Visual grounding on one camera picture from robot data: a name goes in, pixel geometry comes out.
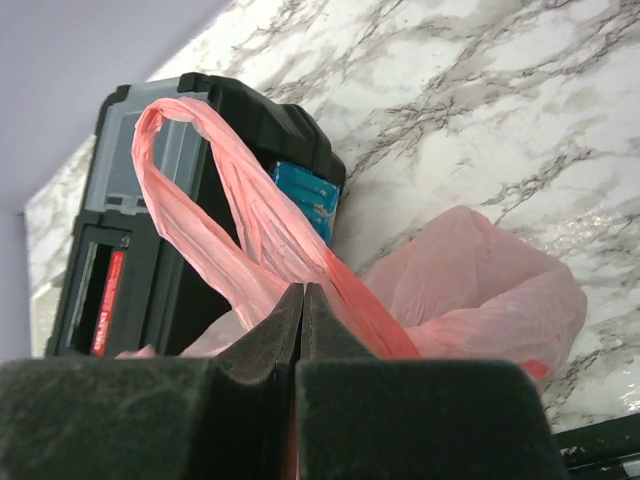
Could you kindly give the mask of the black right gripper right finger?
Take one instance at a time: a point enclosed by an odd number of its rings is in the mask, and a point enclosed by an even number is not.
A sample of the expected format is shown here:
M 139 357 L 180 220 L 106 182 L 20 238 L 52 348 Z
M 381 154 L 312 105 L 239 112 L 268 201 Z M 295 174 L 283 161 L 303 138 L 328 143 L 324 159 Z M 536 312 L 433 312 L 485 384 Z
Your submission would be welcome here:
M 296 366 L 304 479 L 563 479 L 534 383 L 503 361 L 382 360 L 309 284 Z

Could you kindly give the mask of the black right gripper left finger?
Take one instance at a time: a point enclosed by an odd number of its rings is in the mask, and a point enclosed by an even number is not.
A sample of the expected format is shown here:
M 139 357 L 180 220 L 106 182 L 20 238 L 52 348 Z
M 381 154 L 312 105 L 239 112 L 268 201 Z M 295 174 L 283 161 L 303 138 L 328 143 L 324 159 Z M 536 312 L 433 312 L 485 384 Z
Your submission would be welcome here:
M 5 479 L 292 479 L 304 288 L 212 358 L 15 361 L 1 368 Z

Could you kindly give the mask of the pink plastic bag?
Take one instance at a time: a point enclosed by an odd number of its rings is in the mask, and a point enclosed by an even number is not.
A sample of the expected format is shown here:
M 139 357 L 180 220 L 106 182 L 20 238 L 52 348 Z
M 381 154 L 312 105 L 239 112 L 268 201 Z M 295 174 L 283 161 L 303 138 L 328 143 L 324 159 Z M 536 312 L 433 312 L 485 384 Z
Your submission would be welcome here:
M 153 161 L 168 120 L 206 140 L 237 232 L 228 234 Z M 356 276 L 205 102 L 162 98 L 135 125 L 131 157 L 158 234 L 257 326 L 293 283 L 321 285 L 339 320 L 386 359 L 502 359 L 545 384 L 566 361 L 587 315 L 570 268 L 456 206 Z

